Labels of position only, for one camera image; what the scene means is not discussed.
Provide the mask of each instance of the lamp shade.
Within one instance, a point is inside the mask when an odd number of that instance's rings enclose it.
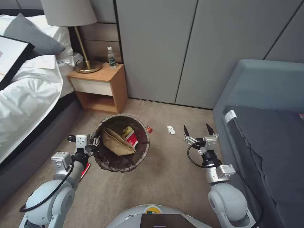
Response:
[[[90,0],[41,0],[47,23],[82,26],[97,22]]]

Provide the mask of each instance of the nightstand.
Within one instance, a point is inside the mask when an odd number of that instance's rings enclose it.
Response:
[[[121,113],[127,100],[127,85],[124,65],[111,68],[103,63],[94,73],[71,72],[68,75],[77,97],[84,109]]]

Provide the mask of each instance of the nightstand drawer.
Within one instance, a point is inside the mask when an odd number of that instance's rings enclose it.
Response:
[[[109,82],[88,81],[71,78],[74,89],[77,92],[87,92],[112,96],[111,85]]]

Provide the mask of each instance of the table lamp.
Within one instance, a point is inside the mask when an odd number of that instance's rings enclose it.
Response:
[[[73,26],[83,52],[82,66],[75,66],[79,73],[92,73],[102,68],[99,61],[89,61],[83,47],[77,26],[97,22],[90,0],[41,0],[47,23],[53,26]]]

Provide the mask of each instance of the brown paper bag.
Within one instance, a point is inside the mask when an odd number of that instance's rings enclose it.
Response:
[[[135,148],[125,141],[121,136],[109,128],[104,128],[102,132],[102,141],[104,145],[118,156],[132,154]]]

